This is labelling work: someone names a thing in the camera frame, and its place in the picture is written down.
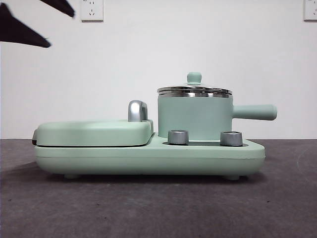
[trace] silver lid handle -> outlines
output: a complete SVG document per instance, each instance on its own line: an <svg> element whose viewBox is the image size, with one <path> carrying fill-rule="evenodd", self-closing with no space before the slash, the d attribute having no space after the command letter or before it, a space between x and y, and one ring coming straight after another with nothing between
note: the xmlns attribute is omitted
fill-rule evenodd
<svg viewBox="0 0 317 238"><path fill-rule="evenodd" d="M140 100L133 100L129 103L128 121L142 122L148 119L148 105Z"/></svg>

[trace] lid knob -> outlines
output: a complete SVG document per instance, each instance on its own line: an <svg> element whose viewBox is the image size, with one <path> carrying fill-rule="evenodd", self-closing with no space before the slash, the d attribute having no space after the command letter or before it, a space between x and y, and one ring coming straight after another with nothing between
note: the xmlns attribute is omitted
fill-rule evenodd
<svg viewBox="0 0 317 238"><path fill-rule="evenodd" d="M187 75L188 84L200 84L202 81L202 74L199 72L190 72Z"/></svg>

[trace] silver knob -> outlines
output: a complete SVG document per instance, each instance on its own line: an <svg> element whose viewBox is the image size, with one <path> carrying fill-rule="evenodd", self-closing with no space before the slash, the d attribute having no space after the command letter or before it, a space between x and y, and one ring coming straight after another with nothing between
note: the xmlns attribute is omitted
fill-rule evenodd
<svg viewBox="0 0 317 238"><path fill-rule="evenodd" d="M188 131L170 130L168 132L167 141L172 145L186 145L188 143Z"/></svg>
<svg viewBox="0 0 317 238"><path fill-rule="evenodd" d="M224 131L220 134L220 144L225 146L242 146L242 133L238 131Z"/></svg>

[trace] stainless steel rim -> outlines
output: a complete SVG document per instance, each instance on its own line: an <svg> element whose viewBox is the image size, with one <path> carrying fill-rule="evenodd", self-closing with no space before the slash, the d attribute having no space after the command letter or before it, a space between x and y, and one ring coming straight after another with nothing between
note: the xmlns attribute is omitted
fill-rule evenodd
<svg viewBox="0 0 317 238"><path fill-rule="evenodd" d="M222 88L199 86L164 87L158 89L158 95L163 97L232 97L232 92Z"/></svg>
<svg viewBox="0 0 317 238"><path fill-rule="evenodd" d="M205 98L232 98L231 94L226 93L205 93L205 92L185 92L185 91L164 91L158 97L205 97Z"/></svg>

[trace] black object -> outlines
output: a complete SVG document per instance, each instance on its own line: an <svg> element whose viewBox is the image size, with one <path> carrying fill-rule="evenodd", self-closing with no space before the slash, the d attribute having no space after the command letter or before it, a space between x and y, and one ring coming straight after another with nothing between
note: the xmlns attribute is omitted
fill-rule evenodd
<svg viewBox="0 0 317 238"><path fill-rule="evenodd" d="M0 23L0 41L45 48L51 46L44 37L16 19L4 3L0 4Z"/></svg>
<svg viewBox="0 0 317 238"><path fill-rule="evenodd" d="M45 2L46 4L54 7L55 9L69 15L70 17L74 17L75 11L69 5L69 3L66 0L40 0L42 2Z"/></svg>

